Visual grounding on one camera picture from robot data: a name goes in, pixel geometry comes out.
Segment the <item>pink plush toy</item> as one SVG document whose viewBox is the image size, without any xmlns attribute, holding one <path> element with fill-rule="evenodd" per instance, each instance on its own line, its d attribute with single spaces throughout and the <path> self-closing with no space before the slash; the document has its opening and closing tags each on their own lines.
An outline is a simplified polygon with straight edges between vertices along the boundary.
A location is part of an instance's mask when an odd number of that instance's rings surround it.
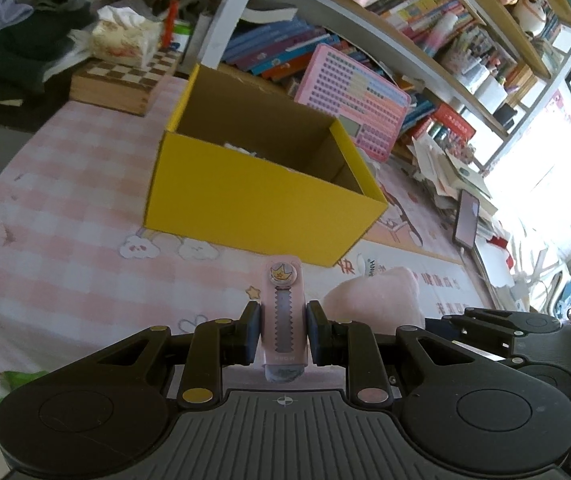
<svg viewBox="0 0 571 480">
<path fill-rule="evenodd" d="M 419 283 L 403 266 L 359 276 L 330 290 L 321 301 L 328 318 L 367 324 L 374 333 L 394 335 L 400 326 L 425 327 Z"/>
</svg>

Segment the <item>pink utility knife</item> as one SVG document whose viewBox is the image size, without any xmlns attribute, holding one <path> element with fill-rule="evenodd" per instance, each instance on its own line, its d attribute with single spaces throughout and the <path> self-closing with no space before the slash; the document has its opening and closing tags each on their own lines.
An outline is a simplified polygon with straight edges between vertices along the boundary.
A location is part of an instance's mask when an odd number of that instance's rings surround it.
<svg viewBox="0 0 571 480">
<path fill-rule="evenodd" d="M 301 260 L 273 256 L 262 274 L 261 348 L 268 382 L 294 382 L 308 365 L 306 298 Z"/>
</svg>

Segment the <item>pink cartoon desk mat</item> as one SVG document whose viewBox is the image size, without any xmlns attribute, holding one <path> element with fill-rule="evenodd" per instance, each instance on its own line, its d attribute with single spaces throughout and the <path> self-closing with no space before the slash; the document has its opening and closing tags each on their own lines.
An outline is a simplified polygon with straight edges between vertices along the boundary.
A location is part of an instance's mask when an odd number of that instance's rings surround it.
<svg viewBox="0 0 571 480">
<path fill-rule="evenodd" d="M 374 164 L 372 169 L 387 209 L 336 268 L 351 278 L 404 266 L 418 281 L 419 305 L 428 318 L 494 307 L 486 282 L 453 244 L 453 229 L 419 183 L 395 164 Z"/>
</svg>

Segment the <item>black smartphone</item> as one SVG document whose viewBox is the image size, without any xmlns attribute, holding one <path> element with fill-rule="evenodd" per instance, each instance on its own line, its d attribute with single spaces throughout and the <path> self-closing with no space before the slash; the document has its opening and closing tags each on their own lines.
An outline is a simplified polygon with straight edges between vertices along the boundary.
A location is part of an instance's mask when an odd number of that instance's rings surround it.
<svg viewBox="0 0 571 480">
<path fill-rule="evenodd" d="M 453 240 L 460 247 L 468 250 L 474 248 L 480 212 L 479 199 L 470 192 L 462 190 L 453 230 Z"/>
</svg>

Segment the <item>yellow cardboard box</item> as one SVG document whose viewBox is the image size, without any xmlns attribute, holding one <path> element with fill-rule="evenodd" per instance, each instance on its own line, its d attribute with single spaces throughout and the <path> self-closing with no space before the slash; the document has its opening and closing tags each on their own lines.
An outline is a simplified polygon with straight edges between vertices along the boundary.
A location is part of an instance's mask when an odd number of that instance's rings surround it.
<svg viewBox="0 0 571 480">
<path fill-rule="evenodd" d="M 160 141 L 143 224 L 334 266 L 388 206 L 338 119 L 200 65 Z"/>
</svg>

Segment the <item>stack of papers and books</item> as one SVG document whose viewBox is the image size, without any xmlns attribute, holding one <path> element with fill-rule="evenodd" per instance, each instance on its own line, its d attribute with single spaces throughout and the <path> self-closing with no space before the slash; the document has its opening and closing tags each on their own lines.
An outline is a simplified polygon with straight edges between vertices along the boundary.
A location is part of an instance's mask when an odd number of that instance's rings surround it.
<svg viewBox="0 0 571 480">
<path fill-rule="evenodd" d="M 512 287 L 511 255 L 500 245 L 508 239 L 495 219 L 498 208 L 491 203 L 483 178 L 461 160 L 444 152 L 429 136 L 414 140 L 410 151 L 415 155 L 422 179 L 432 183 L 442 200 L 449 198 L 460 203 L 463 193 L 473 197 L 471 211 L 475 214 L 476 231 L 472 248 L 481 257 L 491 286 Z"/>
</svg>

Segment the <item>pink learning keyboard toy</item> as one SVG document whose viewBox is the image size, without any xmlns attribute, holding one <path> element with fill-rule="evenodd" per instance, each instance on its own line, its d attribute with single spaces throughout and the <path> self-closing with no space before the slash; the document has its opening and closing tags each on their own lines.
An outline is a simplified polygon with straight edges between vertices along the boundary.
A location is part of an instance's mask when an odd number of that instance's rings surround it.
<svg viewBox="0 0 571 480">
<path fill-rule="evenodd" d="M 377 162 L 389 159 L 411 105 L 408 93 L 327 44 L 314 50 L 294 101 L 340 119 Z"/>
</svg>

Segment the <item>red book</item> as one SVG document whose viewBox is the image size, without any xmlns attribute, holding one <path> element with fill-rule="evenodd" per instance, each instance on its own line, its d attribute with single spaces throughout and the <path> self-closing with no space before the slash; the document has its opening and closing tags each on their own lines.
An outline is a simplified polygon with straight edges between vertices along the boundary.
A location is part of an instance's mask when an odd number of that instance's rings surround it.
<svg viewBox="0 0 571 480">
<path fill-rule="evenodd" d="M 447 103 L 439 104 L 436 110 L 430 114 L 430 118 L 459 136 L 464 143 L 468 143 L 476 133 L 476 130 Z"/>
</svg>

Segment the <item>wooden chess box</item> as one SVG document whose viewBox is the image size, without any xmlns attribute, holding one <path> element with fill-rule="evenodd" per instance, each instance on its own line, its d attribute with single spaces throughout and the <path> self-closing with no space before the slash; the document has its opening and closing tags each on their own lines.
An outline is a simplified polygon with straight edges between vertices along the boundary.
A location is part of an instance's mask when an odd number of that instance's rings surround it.
<svg viewBox="0 0 571 480">
<path fill-rule="evenodd" d="M 88 61 L 72 75 L 69 99 L 94 106 L 145 116 L 162 84 L 174 76 L 181 54 L 159 51 L 144 68 Z"/>
</svg>

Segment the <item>white pen holder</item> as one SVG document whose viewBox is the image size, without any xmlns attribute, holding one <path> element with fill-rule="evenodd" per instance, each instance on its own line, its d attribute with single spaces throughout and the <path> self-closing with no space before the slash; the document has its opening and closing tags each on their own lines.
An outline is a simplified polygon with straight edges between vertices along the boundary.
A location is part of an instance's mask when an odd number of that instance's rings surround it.
<svg viewBox="0 0 571 480">
<path fill-rule="evenodd" d="M 476 64 L 464 74 L 465 87 L 476 97 L 477 101 L 494 114 L 508 96 L 505 87 L 491 75 L 491 71 L 482 64 Z"/>
</svg>

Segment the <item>row of blue books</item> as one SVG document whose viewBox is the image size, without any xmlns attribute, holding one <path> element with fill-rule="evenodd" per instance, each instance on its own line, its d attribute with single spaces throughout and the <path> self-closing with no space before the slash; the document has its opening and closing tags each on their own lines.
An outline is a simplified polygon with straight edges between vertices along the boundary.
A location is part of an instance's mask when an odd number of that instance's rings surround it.
<svg viewBox="0 0 571 480">
<path fill-rule="evenodd" d="M 235 34 L 222 62 L 243 73 L 279 82 L 307 70 L 319 44 L 340 47 L 342 38 L 300 18 Z"/>
</svg>

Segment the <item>tissue pack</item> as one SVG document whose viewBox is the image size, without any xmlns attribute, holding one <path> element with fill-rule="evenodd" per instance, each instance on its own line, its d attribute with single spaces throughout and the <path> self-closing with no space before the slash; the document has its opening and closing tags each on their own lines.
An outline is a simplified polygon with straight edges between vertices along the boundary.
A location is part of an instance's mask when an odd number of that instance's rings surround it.
<svg viewBox="0 0 571 480">
<path fill-rule="evenodd" d="M 157 53 L 162 28 L 162 22 L 149 20 L 129 6 L 103 6 L 88 32 L 72 30 L 70 38 L 92 58 L 145 68 Z"/>
</svg>

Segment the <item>red glue bottle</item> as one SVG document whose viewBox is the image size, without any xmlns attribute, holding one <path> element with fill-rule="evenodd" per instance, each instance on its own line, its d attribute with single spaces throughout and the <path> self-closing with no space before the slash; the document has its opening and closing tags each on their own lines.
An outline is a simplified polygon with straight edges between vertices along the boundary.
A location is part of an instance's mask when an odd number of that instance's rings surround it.
<svg viewBox="0 0 571 480">
<path fill-rule="evenodd" d="M 174 33 L 174 21 L 179 13 L 181 0 L 170 0 L 168 12 L 164 22 L 164 31 L 162 39 L 160 40 L 160 47 L 163 50 L 168 50 L 171 44 L 172 34 Z"/>
</svg>

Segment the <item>white bookshelf frame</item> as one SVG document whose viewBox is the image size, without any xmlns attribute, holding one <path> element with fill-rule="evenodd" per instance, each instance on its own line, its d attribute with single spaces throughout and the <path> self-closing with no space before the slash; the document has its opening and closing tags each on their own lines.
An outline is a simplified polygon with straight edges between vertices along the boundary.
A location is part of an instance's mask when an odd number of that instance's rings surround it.
<svg viewBox="0 0 571 480">
<path fill-rule="evenodd" d="M 316 25 L 328 27 L 357 47 L 372 55 L 378 62 L 398 73 L 419 79 L 435 96 L 450 105 L 465 106 L 474 116 L 499 136 L 501 144 L 482 168 L 489 172 L 505 157 L 525 135 L 534 120 L 533 114 L 523 120 L 512 131 L 503 128 L 473 94 L 461 82 L 430 58 L 410 39 L 398 32 L 383 18 L 375 15 L 351 0 L 220 0 L 219 10 L 240 19 L 242 11 L 250 6 L 294 6 L 299 16 Z"/>
</svg>

